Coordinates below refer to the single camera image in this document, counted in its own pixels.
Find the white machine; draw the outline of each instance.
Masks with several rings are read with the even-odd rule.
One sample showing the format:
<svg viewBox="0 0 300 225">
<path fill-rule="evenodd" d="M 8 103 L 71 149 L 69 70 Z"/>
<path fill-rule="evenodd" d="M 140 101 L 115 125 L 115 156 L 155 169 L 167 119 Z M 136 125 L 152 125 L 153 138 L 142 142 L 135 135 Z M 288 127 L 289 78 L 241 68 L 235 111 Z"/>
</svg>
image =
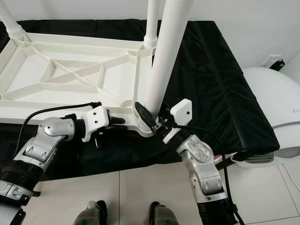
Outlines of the white machine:
<svg viewBox="0 0 300 225">
<path fill-rule="evenodd" d="M 274 129 L 280 149 L 237 164 L 247 167 L 274 165 L 300 155 L 300 86 L 272 69 L 252 67 L 243 69 L 243 73 Z"/>
</svg>

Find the white tile floor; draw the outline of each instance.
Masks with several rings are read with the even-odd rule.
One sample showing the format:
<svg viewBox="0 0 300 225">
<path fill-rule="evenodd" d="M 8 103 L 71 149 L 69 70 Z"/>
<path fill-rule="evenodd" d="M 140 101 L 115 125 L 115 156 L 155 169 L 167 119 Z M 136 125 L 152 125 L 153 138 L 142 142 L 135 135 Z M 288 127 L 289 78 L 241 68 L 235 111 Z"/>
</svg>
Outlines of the white tile floor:
<svg viewBox="0 0 300 225">
<path fill-rule="evenodd" d="M 300 158 L 285 164 L 300 186 Z M 282 165 L 228 169 L 232 197 L 246 224 L 299 225 L 300 192 Z M 182 225 L 201 224 L 182 163 L 42 182 L 25 207 L 25 225 L 72 224 L 88 201 L 104 199 L 109 225 L 146 225 L 152 201 L 169 206 Z"/>
</svg>

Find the black fabric cover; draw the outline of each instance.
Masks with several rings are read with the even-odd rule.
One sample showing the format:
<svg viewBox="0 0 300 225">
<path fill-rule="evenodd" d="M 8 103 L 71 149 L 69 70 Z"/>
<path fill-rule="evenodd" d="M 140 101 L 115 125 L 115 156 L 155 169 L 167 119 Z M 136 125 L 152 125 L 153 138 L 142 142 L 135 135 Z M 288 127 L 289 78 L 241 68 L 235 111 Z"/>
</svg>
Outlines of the black fabric cover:
<svg viewBox="0 0 300 225">
<path fill-rule="evenodd" d="M 20 21 L 27 32 L 143 41 L 143 20 Z M 0 50 L 8 41 L 0 24 Z M 190 21 L 180 46 L 165 94 L 165 105 L 179 98 L 193 102 L 190 125 L 207 128 L 221 140 L 226 153 L 240 159 L 275 151 L 279 144 L 222 34 L 212 21 Z M 27 129 L 27 137 L 35 127 Z M 0 166 L 9 161 L 20 126 L 0 124 Z M 182 130 L 187 136 L 195 131 Z M 221 150 L 208 134 L 196 134 L 215 154 Z M 48 179 L 105 173 L 159 163 L 178 162 L 175 146 L 162 137 L 143 138 L 133 131 L 112 131 L 102 136 L 102 150 L 94 142 L 64 143 L 47 171 Z"/>
</svg>

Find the white cylindrical pole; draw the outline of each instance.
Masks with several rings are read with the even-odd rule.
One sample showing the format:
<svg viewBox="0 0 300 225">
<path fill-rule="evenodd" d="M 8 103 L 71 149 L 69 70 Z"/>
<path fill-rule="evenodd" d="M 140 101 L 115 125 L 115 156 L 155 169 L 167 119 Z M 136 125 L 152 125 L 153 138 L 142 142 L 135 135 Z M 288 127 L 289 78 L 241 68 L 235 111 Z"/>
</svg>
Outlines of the white cylindrical pole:
<svg viewBox="0 0 300 225">
<path fill-rule="evenodd" d="M 159 0 L 148 0 L 147 28 L 144 37 L 145 48 L 155 48 L 158 42 L 158 7 Z"/>
<path fill-rule="evenodd" d="M 193 0 L 166 0 L 145 107 L 157 117 L 187 26 Z"/>
<path fill-rule="evenodd" d="M 24 35 L 23 28 L 14 20 L 3 0 L 0 0 L 0 19 L 4 23 L 7 33 L 11 38 L 20 38 Z"/>
</svg>

